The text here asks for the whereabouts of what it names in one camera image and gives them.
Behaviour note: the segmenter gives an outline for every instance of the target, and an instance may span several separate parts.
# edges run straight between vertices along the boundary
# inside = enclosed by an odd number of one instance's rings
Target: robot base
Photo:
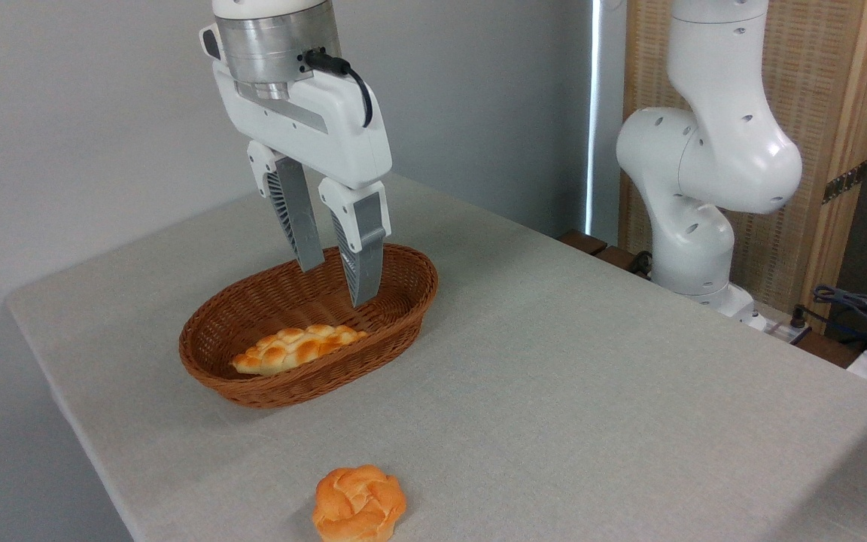
[[[768,326],[764,316],[754,309],[754,299],[751,294],[736,285],[726,285],[721,291],[708,295],[686,295],[688,299],[711,306],[712,309],[722,313],[733,320],[747,324],[754,329],[763,332]]]

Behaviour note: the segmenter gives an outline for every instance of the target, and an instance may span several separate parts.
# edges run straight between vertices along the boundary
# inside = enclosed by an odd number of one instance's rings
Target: woven screen
[[[628,6],[625,113],[648,106],[687,108],[665,72],[671,3],[629,0]],[[846,100],[857,99],[848,90],[857,83],[850,83],[850,76],[860,64],[856,51],[864,46],[859,39],[867,24],[864,17],[867,0],[773,0],[768,9],[765,90],[778,123],[801,148],[804,175],[799,191],[780,212],[726,214],[736,238],[732,281],[757,301],[782,311],[789,311],[804,294],[823,191],[832,180],[832,164],[840,161],[836,154],[849,152],[834,151],[834,143]],[[867,143],[862,144],[865,151],[858,161],[867,157]],[[650,222],[640,194],[627,179],[622,181],[620,206],[620,246],[650,250]],[[839,220],[850,224],[852,214],[853,207]]]

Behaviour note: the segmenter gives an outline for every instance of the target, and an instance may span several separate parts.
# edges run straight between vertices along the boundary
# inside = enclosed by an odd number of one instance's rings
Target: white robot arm
[[[248,159],[304,271],[324,261],[303,165],[327,176],[355,306],[379,289],[390,219],[383,184],[390,147],[376,96],[339,55],[330,0],[213,0],[200,31],[213,75]]]
[[[802,177],[761,77],[768,0],[674,0],[668,78],[692,112],[631,114],[617,159],[653,229],[653,281],[754,327],[764,319],[729,282],[734,233],[718,207],[767,214]]]

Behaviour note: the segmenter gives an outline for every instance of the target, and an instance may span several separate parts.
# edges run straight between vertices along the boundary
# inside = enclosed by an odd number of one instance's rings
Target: braided bread
[[[234,357],[232,364],[239,373],[269,376],[308,364],[364,336],[366,332],[347,326],[314,324],[306,330],[286,328],[258,340],[256,346]]]
[[[406,510],[396,477],[372,465],[337,469],[316,486],[316,525],[323,542],[388,542]]]

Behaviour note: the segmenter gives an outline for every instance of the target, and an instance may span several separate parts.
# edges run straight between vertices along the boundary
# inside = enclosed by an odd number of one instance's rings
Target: brown wicker basket
[[[429,258],[400,245],[383,248],[381,287],[354,309],[339,251],[307,273],[296,261],[230,285],[190,316],[179,336],[179,357],[190,375],[237,404],[282,407],[308,401],[382,367],[420,333],[437,295]],[[230,361],[263,336],[283,328],[345,324],[370,333],[308,364],[272,376],[237,373]]]

